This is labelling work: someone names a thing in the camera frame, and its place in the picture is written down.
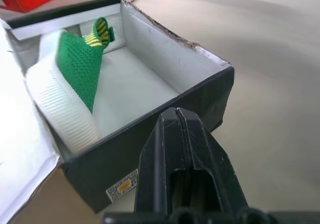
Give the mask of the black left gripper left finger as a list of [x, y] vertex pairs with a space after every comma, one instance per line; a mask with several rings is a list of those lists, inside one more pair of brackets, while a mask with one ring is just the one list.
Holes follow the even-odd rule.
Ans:
[[162, 112], [141, 151], [136, 213], [171, 214], [188, 206], [186, 111], [169, 108]]

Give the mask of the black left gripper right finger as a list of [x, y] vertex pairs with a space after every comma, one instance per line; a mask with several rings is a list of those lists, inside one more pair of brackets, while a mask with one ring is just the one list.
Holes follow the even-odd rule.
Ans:
[[184, 207], [203, 212], [238, 213], [248, 207], [231, 161], [196, 113], [177, 108], [186, 165]]

